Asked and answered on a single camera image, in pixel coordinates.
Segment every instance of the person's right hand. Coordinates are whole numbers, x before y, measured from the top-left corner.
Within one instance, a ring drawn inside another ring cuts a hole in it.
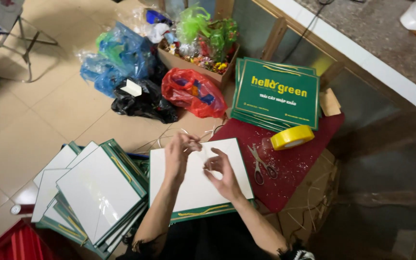
[[[205,172],[206,177],[216,187],[221,196],[228,199],[230,202],[244,198],[228,156],[216,148],[211,148],[211,151],[218,156],[211,157],[205,162],[203,172]],[[216,179],[208,170],[220,172],[222,174],[222,179]]]

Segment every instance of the scissors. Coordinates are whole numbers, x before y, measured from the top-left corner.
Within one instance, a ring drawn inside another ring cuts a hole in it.
[[[248,149],[250,149],[251,153],[253,154],[253,156],[256,159],[256,169],[255,169],[255,181],[256,181],[256,183],[259,184],[259,185],[264,184],[264,177],[261,174],[261,169],[259,168],[259,163],[261,163],[264,166],[264,168],[266,169],[267,174],[269,175],[269,177],[271,179],[277,179],[277,172],[275,171],[275,169],[272,166],[263,162],[263,160],[261,160],[261,158],[259,158],[258,152],[256,151],[255,144],[253,144],[253,149],[250,146],[248,146]]]

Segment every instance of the hello green logo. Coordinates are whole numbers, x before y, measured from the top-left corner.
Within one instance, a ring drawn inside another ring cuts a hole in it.
[[[283,86],[279,82],[275,82],[270,79],[265,80],[258,80],[255,76],[251,78],[251,84],[258,85],[258,86],[266,86],[275,89],[277,87],[277,91],[279,94],[283,94],[284,92],[288,92],[290,94],[295,94],[301,97],[307,97],[307,92],[300,89],[295,89],[289,86]]]

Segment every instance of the red cloth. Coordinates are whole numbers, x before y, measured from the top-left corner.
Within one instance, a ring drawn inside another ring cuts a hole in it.
[[[271,212],[276,213],[285,207],[296,187],[303,181],[343,121],[343,113],[332,117],[323,116],[319,120],[319,130],[314,132],[315,138],[312,141],[291,149],[272,151],[266,156],[262,156],[258,149],[260,158],[272,165],[278,173],[277,179],[271,179],[260,164],[261,174],[264,177],[263,185],[258,185],[255,181],[256,163],[248,145],[252,147],[254,143],[256,147],[261,146],[262,139],[273,136],[274,132],[236,119],[229,119],[210,141],[237,138],[255,197]]]

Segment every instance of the red plastic bag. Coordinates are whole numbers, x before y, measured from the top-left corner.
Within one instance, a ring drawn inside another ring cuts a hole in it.
[[[161,84],[163,97],[200,118],[222,117],[228,108],[221,91],[193,69],[172,68]]]

